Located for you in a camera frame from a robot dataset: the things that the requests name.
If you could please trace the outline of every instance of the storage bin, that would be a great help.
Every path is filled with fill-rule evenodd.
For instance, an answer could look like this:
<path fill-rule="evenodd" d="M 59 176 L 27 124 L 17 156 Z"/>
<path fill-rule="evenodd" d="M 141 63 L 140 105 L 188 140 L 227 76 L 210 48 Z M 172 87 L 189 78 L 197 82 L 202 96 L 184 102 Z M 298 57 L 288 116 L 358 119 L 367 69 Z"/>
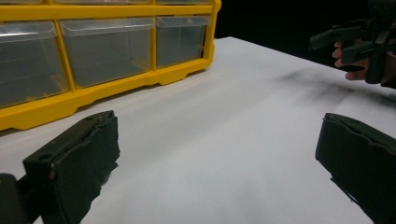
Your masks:
<path fill-rule="evenodd" d="M 89 87 L 150 69 L 152 18 L 59 21 L 73 78 Z"/>
<path fill-rule="evenodd" d="M 207 16 L 157 18 L 157 67 L 202 57 Z"/>
<path fill-rule="evenodd" d="M 0 5 L 36 5 L 42 3 L 42 0 L 0 0 Z"/>
<path fill-rule="evenodd" d="M 209 4 L 209 0 L 157 0 L 159 5 L 200 5 Z"/>
<path fill-rule="evenodd" d="M 75 5 L 128 5 L 128 4 L 148 4 L 149 0 L 53 0 L 59 4 Z"/>
<path fill-rule="evenodd" d="M 0 107 L 67 90 L 51 21 L 0 24 Z"/>

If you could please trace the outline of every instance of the finger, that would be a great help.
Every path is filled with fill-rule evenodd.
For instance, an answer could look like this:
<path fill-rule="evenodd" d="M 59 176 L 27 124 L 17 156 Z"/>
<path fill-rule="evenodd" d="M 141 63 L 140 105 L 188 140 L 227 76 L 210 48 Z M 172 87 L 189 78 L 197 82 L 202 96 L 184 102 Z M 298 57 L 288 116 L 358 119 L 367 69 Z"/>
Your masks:
<path fill-rule="evenodd" d="M 396 55 L 393 52 L 387 52 L 387 54 L 390 58 L 396 59 Z"/>
<path fill-rule="evenodd" d="M 341 58 L 343 56 L 343 51 L 341 49 L 335 49 L 332 52 L 332 56 L 336 59 Z"/>
<path fill-rule="evenodd" d="M 335 66 L 335 67 L 341 67 L 341 66 L 344 66 L 344 65 L 343 65 L 343 63 L 341 62 L 341 59 L 337 59 L 337 61 L 335 61 L 335 63 L 334 63 L 334 66 Z"/>
<path fill-rule="evenodd" d="M 335 42 L 335 43 L 334 43 L 334 47 L 335 47 L 335 48 L 338 48 L 338 49 L 342 48 L 342 47 L 343 47 L 343 42 L 341 42 L 341 41 Z"/>
<path fill-rule="evenodd" d="M 357 72 L 348 72 L 346 73 L 346 79 L 348 80 L 364 80 L 366 79 L 366 71 L 362 70 L 362 71 L 357 71 Z"/>

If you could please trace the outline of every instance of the plastic drawer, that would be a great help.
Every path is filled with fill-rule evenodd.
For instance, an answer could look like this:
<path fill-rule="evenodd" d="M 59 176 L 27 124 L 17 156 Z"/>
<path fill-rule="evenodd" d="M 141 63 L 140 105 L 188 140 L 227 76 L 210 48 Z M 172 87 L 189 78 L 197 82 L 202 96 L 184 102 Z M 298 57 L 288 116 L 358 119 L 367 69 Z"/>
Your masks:
<path fill-rule="evenodd" d="M 0 132 L 206 69 L 220 7 L 220 0 L 0 0 Z"/>
<path fill-rule="evenodd" d="M 157 4 L 161 5 L 200 5 L 209 4 L 209 0 L 157 0 Z"/>
<path fill-rule="evenodd" d="M 202 57 L 205 27 L 210 17 L 158 17 L 157 67 L 184 63 Z"/>
<path fill-rule="evenodd" d="M 67 90 L 50 21 L 0 25 L 0 108 Z"/>
<path fill-rule="evenodd" d="M 59 4 L 76 5 L 128 5 L 128 4 L 148 4 L 149 0 L 53 0 Z"/>
<path fill-rule="evenodd" d="M 152 18 L 60 21 L 72 74 L 79 88 L 150 69 Z"/>

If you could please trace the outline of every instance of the black fabric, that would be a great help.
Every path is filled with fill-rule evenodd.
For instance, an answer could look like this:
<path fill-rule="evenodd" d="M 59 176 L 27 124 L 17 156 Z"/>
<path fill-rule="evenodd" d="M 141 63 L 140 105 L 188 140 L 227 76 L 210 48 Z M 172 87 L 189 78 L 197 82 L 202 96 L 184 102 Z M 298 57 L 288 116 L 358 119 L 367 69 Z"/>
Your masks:
<path fill-rule="evenodd" d="M 118 166 L 118 120 L 113 111 L 89 116 L 23 160 L 36 207 L 46 224 L 78 224 Z"/>
<path fill-rule="evenodd" d="M 358 121 L 326 114 L 316 159 L 376 224 L 394 224 L 396 140 Z"/>

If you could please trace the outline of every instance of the black background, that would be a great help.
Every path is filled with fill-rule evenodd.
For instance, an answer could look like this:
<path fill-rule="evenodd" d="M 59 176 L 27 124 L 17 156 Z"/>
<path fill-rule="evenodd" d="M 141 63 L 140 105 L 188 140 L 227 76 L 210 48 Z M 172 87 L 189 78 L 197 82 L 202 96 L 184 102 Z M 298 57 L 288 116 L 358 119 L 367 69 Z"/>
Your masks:
<path fill-rule="evenodd" d="M 363 18 L 369 18 L 366 0 L 222 0 L 215 38 L 233 36 L 333 66 L 333 45 L 309 51 L 309 37 Z"/>

